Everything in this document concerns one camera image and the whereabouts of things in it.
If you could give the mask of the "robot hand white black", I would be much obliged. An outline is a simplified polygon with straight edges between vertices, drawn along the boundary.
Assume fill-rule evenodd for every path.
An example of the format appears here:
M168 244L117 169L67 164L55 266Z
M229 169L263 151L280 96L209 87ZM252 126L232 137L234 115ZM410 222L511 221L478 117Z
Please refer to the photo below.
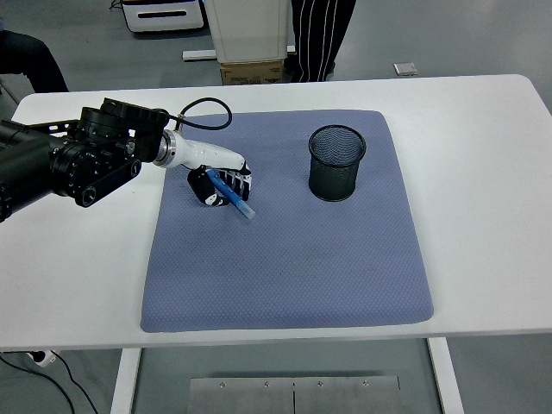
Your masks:
M207 174L219 170L220 178L244 201L248 201L252 173L245 158L227 148L199 141L186 140L174 133L175 148L169 150L171 160L165 168L184 166L189 170L187 181L197 199L208 206L223 206L229 200L216 193L216 187Z

